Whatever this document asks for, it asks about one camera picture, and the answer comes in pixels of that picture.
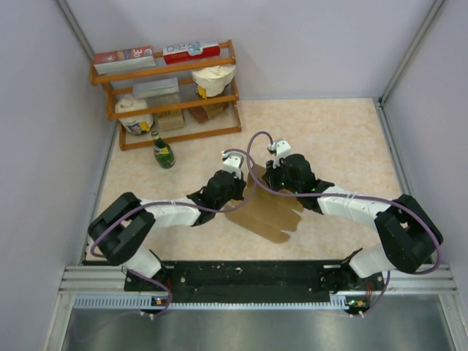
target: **white wall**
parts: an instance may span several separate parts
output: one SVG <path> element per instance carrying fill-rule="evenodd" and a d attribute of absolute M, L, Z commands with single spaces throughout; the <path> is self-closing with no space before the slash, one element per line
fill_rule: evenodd
<path fill-rule="evenodd" d="M 415 193 L 468 307 L 468 2 L 448 1 L 388 103 Z"/>
<path fill-rule="evenodd" d="M 68 0 L 96 51 L 232 39 L 241 97 L 379 97 L 433 0 Z"/>
<path fill-rule="evenodd" d="M 0 349 L 41 350 L 112 124 L 53 1 L 0 11 Z"/>

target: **table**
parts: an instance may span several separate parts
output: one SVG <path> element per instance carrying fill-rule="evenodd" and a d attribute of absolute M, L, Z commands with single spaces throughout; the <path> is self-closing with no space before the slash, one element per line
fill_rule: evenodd
<path fill-rule="evenodd" d="M 98 213 L 123 192 L 164 200 L 197 191 L 221 168 L 222 150 L 245 149 L 259 130 L 287 140 L 318 178 L 367 195 L 401 194 L 372 99 L 242 100 L 238 108 L 241 133 L 172 144 L 176 163 L 169 170 L 159 167 L 151 148 L 121 151 L 115 144 Z M 266 137 L 254 144 L 252 156 L 261 165 L 271 158 L 267 145 Z M 349 220 L 311 211 L 301 216 L 298 229 L 283 244 L 219 214 L 200 227 L 152 230 L 144 245 L 163 260 L 321 260 L 341 259 L 379 242 L 375 232 Z"/>

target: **brown paper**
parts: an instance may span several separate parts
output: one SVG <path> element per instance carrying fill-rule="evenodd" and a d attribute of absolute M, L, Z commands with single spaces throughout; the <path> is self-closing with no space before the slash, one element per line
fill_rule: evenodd
<path fill-rule="evenodd" d="M 261 180 L 265 174 L 265 168 L 255 165 L 254 172 Z M 244 198 L 252 191 L 254 180 L 249 174 L 247 185 L 244 190 Z M 239 205 L 241 201 L 232 201 L 226 208 Z M 290 239 L 290 236 L 283 232 L 296 231 L 301 216 L 296 212 L 302 212 L 302 205 L 294 197 L 280 197 L 267 192 L 259 186 L 255 189 L 253 198 L 243 207 L 234 212 L 225 214 L 227 219 L 261 237 L 282 244 Z"/>

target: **green bottle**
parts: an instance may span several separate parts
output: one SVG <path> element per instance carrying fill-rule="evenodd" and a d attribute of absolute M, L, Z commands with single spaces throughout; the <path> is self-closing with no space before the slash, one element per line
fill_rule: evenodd
<path fill-rule="evenodd" d="M 153 138 L 154 158 L 161 167 L 171 168 L 176 163 L 173 150 L 161 139 L 157 131 L 151 132 L 151 136 Z"/>

